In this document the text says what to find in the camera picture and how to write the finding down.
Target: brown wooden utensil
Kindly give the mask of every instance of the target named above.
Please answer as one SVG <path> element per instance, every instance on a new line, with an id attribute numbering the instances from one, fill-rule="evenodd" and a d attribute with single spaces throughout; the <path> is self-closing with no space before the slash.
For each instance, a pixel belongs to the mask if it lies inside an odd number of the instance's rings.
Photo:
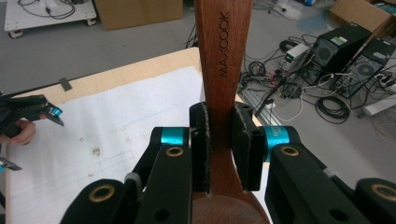
<path id="1" fill-rule="evenodd" d="M 195 18 L 211 132 L 211 193 L 194 193 L 193 223 L 269 223 L 233 164 L 231 122 L 248 37 L 252 0 L 195 0 Z"/>

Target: computer tower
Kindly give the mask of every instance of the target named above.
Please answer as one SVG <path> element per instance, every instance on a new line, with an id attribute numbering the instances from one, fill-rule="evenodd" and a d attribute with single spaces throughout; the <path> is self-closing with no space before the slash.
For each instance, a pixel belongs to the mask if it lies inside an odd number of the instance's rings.
<path id="1" fill-rule="evenodd" d="M 332 84 L 331 89 L 349 99 L 388 63 L 396 46 L 378 37 L 373 38 Z"/>
<path id="2" fill-rule="evenodd" d="M 370 34 L 352 22 L 320 35 L 305 57 L 300 76 L 308 84 L 317 85 L 326 74 L 340 73 Z"/>

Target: blue band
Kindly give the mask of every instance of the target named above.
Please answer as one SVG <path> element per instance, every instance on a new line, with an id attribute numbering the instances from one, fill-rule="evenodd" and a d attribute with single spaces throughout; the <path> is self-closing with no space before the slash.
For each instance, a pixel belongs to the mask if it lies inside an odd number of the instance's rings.
<path id="1" fill-rule="evenodd" d="M 163 128 L 162 144 L 183 145 L 184 128 Z"/>
<path id="2" fill-rule="evenodd" d="M 274 146 L 282 143 L 290 143 L 289 134 L 283 126 L 264 126 L 263 128 L 268 146 L 267 159 L 265 161 L 270 161 Z"/>

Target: cardboard box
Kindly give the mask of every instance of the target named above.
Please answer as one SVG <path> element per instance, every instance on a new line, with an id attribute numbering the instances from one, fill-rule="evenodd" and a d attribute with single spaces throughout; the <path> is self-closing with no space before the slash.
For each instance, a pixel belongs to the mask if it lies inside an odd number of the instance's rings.
<path id="1" fill-rule="evenodd" d="M 330 8 L 330 12 L 339 19 L 338 21 L 355 22 L 372 32 L 369 39 L 374 36 L 385 37 L 396 31 L 396 14 L 389 14 L 372 5 L 378 2 L 381 1 L 337 0 Z"/>
<path id="2" fill-rule="evenodd" d="M 183 0 L 94 0 L 106 30 L 174 21 L 183 17 Z"/>

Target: white cart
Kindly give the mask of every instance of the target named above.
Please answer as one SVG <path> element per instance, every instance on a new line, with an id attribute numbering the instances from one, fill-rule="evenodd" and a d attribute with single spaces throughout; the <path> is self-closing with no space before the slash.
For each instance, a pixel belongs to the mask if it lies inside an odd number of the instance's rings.
<path id="1" fill-rule="evenodd" d="M 5 31 L 11 38 L 23 35 L 22 30 L 70 21 L 96 24 L 92 0 L 73 4 L 73 0 L 7 0 Z"/>

